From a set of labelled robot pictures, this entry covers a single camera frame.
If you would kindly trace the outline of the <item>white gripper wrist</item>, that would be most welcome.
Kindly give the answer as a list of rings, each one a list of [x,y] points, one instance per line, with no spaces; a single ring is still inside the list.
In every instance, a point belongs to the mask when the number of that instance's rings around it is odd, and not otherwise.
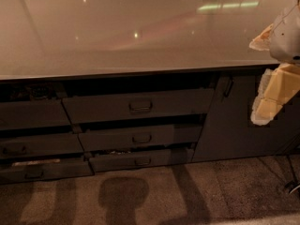
[[[257,126],[270,123],[283,106],[300,91],[300,0],[292,0],[258,36],[249,48],[268,51],[281,63],[262,75],[258,95],[252,105],[251,122]]]

